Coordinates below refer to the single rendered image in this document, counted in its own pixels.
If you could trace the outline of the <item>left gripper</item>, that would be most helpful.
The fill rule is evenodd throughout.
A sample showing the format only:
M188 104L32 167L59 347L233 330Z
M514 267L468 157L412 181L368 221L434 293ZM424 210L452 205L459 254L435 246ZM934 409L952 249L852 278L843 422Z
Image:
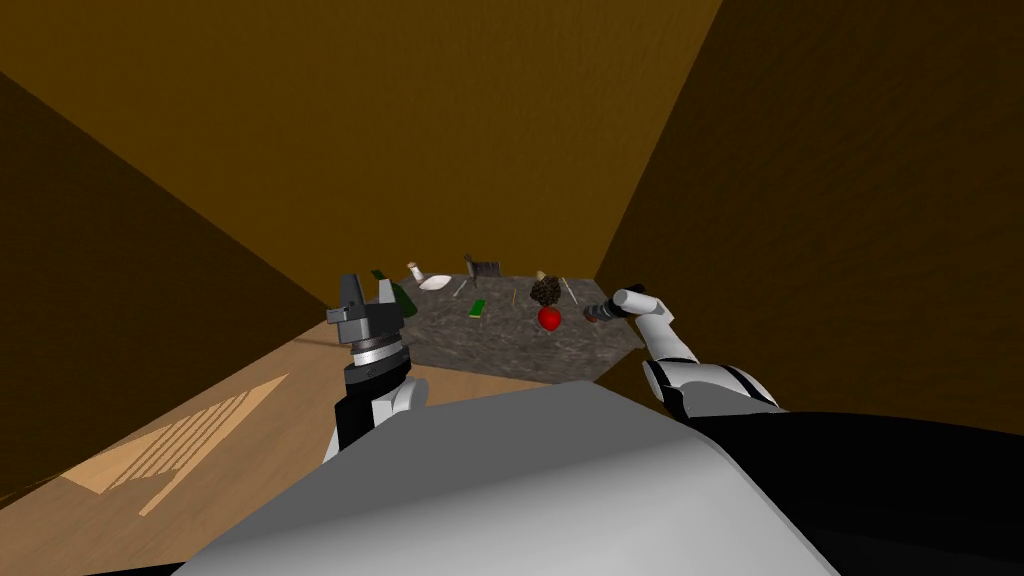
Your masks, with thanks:
M341 344L384 337L401 330L401 308L396 302L390 279L380 279L377 302L365 304L358 276L344 274L340 279L341 308L328 310L326 320L336 327Z

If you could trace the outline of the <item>green bottle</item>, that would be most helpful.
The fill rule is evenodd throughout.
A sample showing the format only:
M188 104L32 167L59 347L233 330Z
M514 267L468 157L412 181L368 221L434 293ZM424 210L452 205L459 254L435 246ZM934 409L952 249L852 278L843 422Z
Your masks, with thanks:
M370 273L378 281L387 280L389 282L394 296L394 300L400 306L403 318L412 318L417 315L418 308L416 304L413 302L406 289L399 283L390 280L379 269L372 270Z

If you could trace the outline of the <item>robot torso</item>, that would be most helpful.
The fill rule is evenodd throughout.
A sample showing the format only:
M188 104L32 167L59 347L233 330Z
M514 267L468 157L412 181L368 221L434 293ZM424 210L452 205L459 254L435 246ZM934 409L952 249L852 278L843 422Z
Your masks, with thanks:
M839 576L701 434L587 382L415 408L176 576Z

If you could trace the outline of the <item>grey stone table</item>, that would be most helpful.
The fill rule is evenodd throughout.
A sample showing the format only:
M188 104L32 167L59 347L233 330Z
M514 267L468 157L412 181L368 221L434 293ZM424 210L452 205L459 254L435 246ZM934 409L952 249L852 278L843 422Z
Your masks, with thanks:
M403 339L414 363L461 372L544 384L595 381L635 349L641 339L624 320L591 323L583 312L607 295L591 279L568 279L579 305L561 283L555 307L562 315L557 330L537 321L540 306L529 293L531 277L469 279L456 299L452 294L466 275L455 275L441 290L423 291L413 278L401 281L418 308L406 321ZM515 306L513 290L518 289ZM485 299L479 319L468 316L473 302Z

